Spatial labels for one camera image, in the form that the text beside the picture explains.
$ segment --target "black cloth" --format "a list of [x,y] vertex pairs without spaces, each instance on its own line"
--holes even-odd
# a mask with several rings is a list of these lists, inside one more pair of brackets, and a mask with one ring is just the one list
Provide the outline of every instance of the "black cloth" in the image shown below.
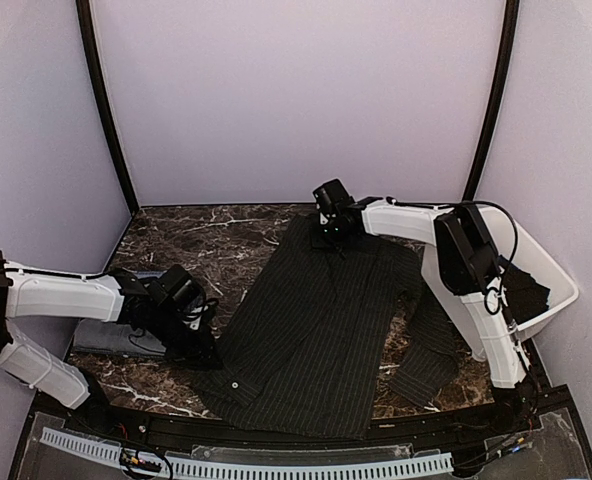
[[458,375],[454,326],[427,285],[408,332],[411,344],[389,387],[415,405],[425,407]]
[[549,309],[550,289],[537,283],[529,273],[523,272],[503,258],[500,262],[504,273],[503,287],[507,305],[517,324],[525,323]]

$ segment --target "gray cloth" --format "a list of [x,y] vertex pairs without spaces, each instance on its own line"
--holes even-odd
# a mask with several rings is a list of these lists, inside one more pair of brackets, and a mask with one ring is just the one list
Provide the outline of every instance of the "gray cloth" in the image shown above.
[[[162,272],[135,272],[138,278],[159,277],[161,274]],[[165,354],[165,347],[151,333],[135,332],[129,325],[85,318],[78,323],[74,332],[72,352],[160,358]]]

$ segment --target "black metal frame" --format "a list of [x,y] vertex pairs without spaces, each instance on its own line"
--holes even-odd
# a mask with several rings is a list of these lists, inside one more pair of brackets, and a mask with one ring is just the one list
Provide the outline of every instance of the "black metal frame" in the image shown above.
[[[583,456],[592,478],[592,451],[576,405],[566,385],[552,387],[531,340],[524,343],[529,352],[542,394],[539,413],[567,408],[579,439]],[[410,417],[396,417],[372,421],[363,440],[321,439],[277,432],[244,431],[220,420],[190,417],[170,417],[156,413],[116,407],[113,409],[130,432],[130,439],[151,448],[190,452],[194,445],[222,446],[248,449],[307,449],[362,448],[372,446],[412,444],[414,451],[440,449],[451,452],[456,462],[485,451],[485,440],[503,434],[480,430],[455,429],[454,424],[480,424],[495,414],[494,404],[486,404],[442,413]],[[15,480],[20,469],[25,446],[35,414],[43,412],[65,420],[65,427],[86,434],[98,434],[67,415],[67,410],[56,400],[38,393],[23,426],[8,480]],[[539,428],[537,420],[534,428]],[[122,437],[117,433],[115,439]]]
[[[480,183],[489,147],[491,145],[500,105],[505,89],[505,82],[507,80],[507,72],[509,69],[509,61],[512,53],[512,46],[514,44],[514,34],[516,32],[516,24],[518,22],[518,7],[520,0],[506,0],[505,18],[503,21],[502,34],[500,45],[498,49],[498,57],[496,61],[496,68],[494,71],[494,79],[489,95],[487,110],[483,120],[478,146],[472,162],[472,167],[467,179],[467,185],[463,193],[463,200],[473,200]],[[96,106],[98,114],[103,125],[105,139],[109,148],[112,162],[118,176],[123,196],[129,207],[132,215],[136,214],[140,205],[136,198],[134,186],[129,176],[125,157],[123,155],[120,141],[118,138],[116,124],[112,116],[109,97],[107,95],[107,87],[103,78],[103,71],[98,54],[98,46],[96,43],[96,36],[94,34],[94,23],[91,14],[91,7],[89,0],[76,0],[76,7],[78,10],[78,21],[80,25],[81,37],[83,40],[83,47],[85,50],[85,57],[87,60],[87,68],[89,70],[89,77],[91,79],[92,88],[94,90],[94,97],[96,98]]]
[[487,111],[485,112],[485,119],[483,120],[483,128],[480,132],[476,153],[474,154],[474,161],[469,172],[465,192],[463,193],[463,200],[474,199],[478,184],[480,183],[480,178],[483,175],[483,169],[485,168],[485,161],[487,160],[489,147],[492,143],[494,129],[496,128],[496,120],[498,119],[498,112],[500,111],[503,92],[505,91],[509,60],[512,56],[514,34],[516,33],[516,24],[518,23],[519,3],[519,0],[507,0],[505,4],[505,19],[503,21],[500,45],[498,47],[498,58],[496,60],[494,80],[492,81],[492,88],[489,93]]
[[104,272],[109,270],[109,267],[111,266],[112,262],[114,261],[114,258],[116,258],[116,253],[118,253],[118,249],[122,245],[123,240],[127,236],[127,233],[132,228],[132,225],[134,224],[135,219],[136,219],[135,214],[132,214],[132,216],[129,218],[129,221],[127,222],[127,225],[125,226],[125,228],[123,230],[123,233],[120,234],[120,238],[118,239],[118,242],[116,242],[116,245],[114,245],[114,249],[112,250],[112,253],[109,255],[109,258],[107,259],[107,263],[105,263],[105,267],[103,268]]
[[94,34],[94,22],[92,19],[91,7],[89,0],[76,0],[76,8],[78,10],[78,23],[80,25],[80,34],[83,39],[83,48],[85,49],[85,58],[87,59],[87,68],[89,70],[89,78],[92,82],[94,90],[94,97],[96,98],[96,107],[98,108],[98,115],[103,125],[103,132],[107,140],[107,147],[114,163],[114,169],[118,176],[120,188],[123,191],[125,202],[132,215],[138,213],[140,206],[136,198],[134,186],[129,177],[125,157],[120,146],[116,125],[112,116],[111,106],[109,104],[109,97],[107,96],[107,88],[103,79],[103,70],[100,64],[100,57],[98,55],[98,46],[96,45],[96,36]]

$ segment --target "wire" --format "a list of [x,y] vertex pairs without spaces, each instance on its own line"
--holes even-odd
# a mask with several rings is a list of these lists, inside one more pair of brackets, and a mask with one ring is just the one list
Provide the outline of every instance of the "wire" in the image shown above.
[[[116,440],[115,438],[112,437],[108,437],[107,434],[100,432],[98,430],[96,430],[95,428],[90,427],[89,425],[87,425],[86,422],[84,422],[83,420],[81,420],[78,417],[75,417],[74,415],[71,414],[71,412],[67,412],[67,416],[69,418],[71,418],[72,420],[75,420],[79,425],[81,425],[83,428],[89,430],[90,432],[92,432],[94,435],[103,438],[103,439],[107,439],[107,440]],[[118,428],[120,428],[125,436],[125,440],[123,440],[122,443],[124,443],[125,445],[131,445],[132,447],[136,448],[136,453],[138,453],[140,450],[143,450],[145,452],[149,452],[154,454],[159,460],[161,460],[166,466],[167,466],[167,470],[169,472],[169,476],[167,477],[167,480],[174,480],[174,470],[172,467],[171,462],[167,459],[167,457],[163,454],[161,454],[156,448],[154,447],[150,447],[149,445],[146,445],[144,443],[140,443],[140,442],[136,442],[134,440],[129,440],[127,439],[127,429],[125,428],[125,426],[123,425],[122,428],[120,427],[121,424],[118,424]],[[155,478],[157,475],[153,475],[151,477],[147,477],[147,478]]]
[[458,463],[458,464],[454,465],[454,467],[455,468],[465,467],[466,469],[474,469],[474,468],[476,468],[477,465],[471,465],[470,466],[469,464],[475,462],[479,458],[483,458],[483,457],[489,455],[492,452],[495,453],[495,450],[498,450],[498,448],[501,447],[507,440],[509,440],[510,438],[512,438],[514,435],[516,435],[516,433],[518,432],[518,429],[519,428],[520,428],[520,425],[516,426],[516,428],[514,428],[514,430],[512,432],[508,433],[505,437],[503,437],[497,443],[495,443],[494,445],[492,445],[491,447],[489,447],[488,449],[486,449],[480,455],[476,455],[475,457],[470,458],[469,460],[466,460],[464,462]]
[[80,280],[96,280],[98,278],[106,277],[115,270],[109,270],[107,272],[93,273],[86,275],[84,273],[67,273],[67,272],[52,272],[50,270],[38,270],[35,268],[17,268],[10,267],[4,268],[1,272],[24,272],[32,275],[44,275],[46,277],[60,277],[60,278],[76,278]]
[[536,389],[536,392],[538,394],[542,393],[542,388],[540,388],[540,383],[538,382],[536,375],[534,375],[534,369],[527,368],[527,364],[525,363],[525,360],[523,359],[522,355],[519,354],[518,359],[520,360],[520,364],[523,367],[523,370],[525,370],[525,373],[529,376],[529,379],[531,380],[532,385]]
[[[118,425],[116,425],[118,428],[120,428],[120,430],[123,432],[123,436],[125,437],[125,440],[129,440],[129,436],[127,435],[127,429],[125,428],[125,425],[123,425],[122,423],[119,423]],[[138,456],[139,450],[135,451],[135,458],[138,460],[139,456]],[[137,480],[141,480],[142,478],[150,478],[150,476],[145,476],[145,475],[141,475],[139,473],[136,473],[133,471],[132,467],[131,467],[131,463],[128,459],[128,453],[125,450],[125,448],[121,447],[120,449],[120,460],[119,463],[121,464],[121,467],[125,467],[127,469],[127,471],[129,473],[125,473],[125,470],[123,470],[122,468],[120,469],[120,472],[123,474],[123,476],[127,477],[127,478],[131,478],[132,480],[137,479]]]
[[[396,200],[393,197],[387,197],[386,200],[387,200],[387,203],[389,203],[390,205],[398,206],[398,207],[416,207],[416,208],[432,208],[432,209],[434,209],[434,208],[438,208],[438,209],[456,208],[456,207],[460,207],[462,205],[485,205],[487,207],[493,207],[496,210],[503,213],[507,217],[507,219],[509,220],[509,223],[511,223],[512,230],[514,232],[514,246],[512,247],[511,254],[509,255],[508,263],[511,264],[514,260],[514,257],[516,256],[516,251],[518,250],[518,226],[516,225],[516,222],[514,221],[514,217],[511,216],[511,214],[507,211],[507,209],[505,209],[501,205],[498,205],[497,203],[489,202],[487,200],[466,200],[466,201],[462,201],[459,203],[432,203],[432,202],[407,203],[407,202],[399,202],[398,200]],[[498,283],[498,287],[487,287],[487,290],[484,292],[485,301],[483,303],[485,306],[485,310],[487,310],[487,313],[489,313],[490,315],[496,315],[503,308],[503,304],[502,304],[502,300],[500,299],[500,296],[503,291],[503,284],[504,284],[505,276],[507,275],[508,270],[509,270],[509,268],[505,268],[502,271],[502,273],[500,274],[500,281]],[[497,296],[499,297],[498,305],[496,306],[495,310],[491,309],[489,306],[489,294],[490,293],[496,293]]]
[[[219,302],[218,302],[217,298],[209,298],[207,300],[204,300],[204,297],[203,297],[203,302],[201,303],[201,305],[196,307],[194,310],[192,310],[191,313],[185,314],[185,316],[188,320],[197,320],[201,316],[203,316],[207,311],[209,311],[210,309],[216,308],[218,306],[218,303]],[[139,330],[140,330],[140,332],[138,334],[130,333],[127,336],[127,340],[129,341],[129,343],[131,343],[136,348],[139,348],[139,349],[141,349],[145,352],[148,352],[148,353],[153,353],[155,355],[164,355],[165,354],[165,350],[154,350],[152,348],[148,348],[148,347],[145,347],[145,346],[137,343],[136,339],[143,338],[145,336],[145,334],[147,333],[146,330],[143,328],[140,328]]]
[[[125,469],[127,470],[127,472],[125,472],[125,470],[123,470],[121,468],[121,472],[122,474],[127,477],[127,478],[131,478],[132,480],[152,480],[153,478],[156,478],[158,476],[158,474],[160,473],[160,471],[162,470],[162,468],[159,465],[156,465],[153,462],[147,462],[146,460],[141,460],[140,458],[140,449],[134,450],[134,454],[130,454],[127,452],[127,450],[125,448],[121,448],[121,456],[119,459],[119,464],[121,467],[125,467]],[[134,467],[140,468],[142,470],[148,471],[143,465],[145,464],[150,464],[151,466],[154,466],[154,470],[152,470],[150,472],[150,474],[144,474],[144,473],[139,473],[136,472],[134,470]]]
[[496,449],[496,451],[494,452],[494,455],[482,463],[477,463],[475,465],[465,465],[468,462],[464,462],[460,465],[454,465],[454,467],[462,467],[463,465],[465,465],[466,470],[474,470],[474,469],[479,470],[479,469],[483,468],[485,465],[489,465],[490,463],[495,462],[498,459],[501,459],[501,458],[506,457],[508,455],[513,455],[518,452],[522,452],[527,447],[531,448],[531,442],[528,444],[524,444],[525,439],[528,436],[529,436],[529,434],[525,435],[524,437],[519,438],[513,444],[508,445],[507,447],[504,447],[502,449]]

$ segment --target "white cable tray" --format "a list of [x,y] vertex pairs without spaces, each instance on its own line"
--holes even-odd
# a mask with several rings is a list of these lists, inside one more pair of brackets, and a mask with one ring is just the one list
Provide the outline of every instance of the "white cable tray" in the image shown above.
[[[48,427],[43,429],[40,442],[101,465],[120,468],[118,459],[121,446],[118,442],[85,438],[73,432]],[[151,453],[140,453],[140,458],[161,464],[160,459]],[[170,454],[166,458],[172,465],[174,479],[177,480],[387,480],[422,478],[454,470],[451,453],[377,463],[311,467],[205,462]],[[167,466],[162,467],[158,477],[167,478]]]

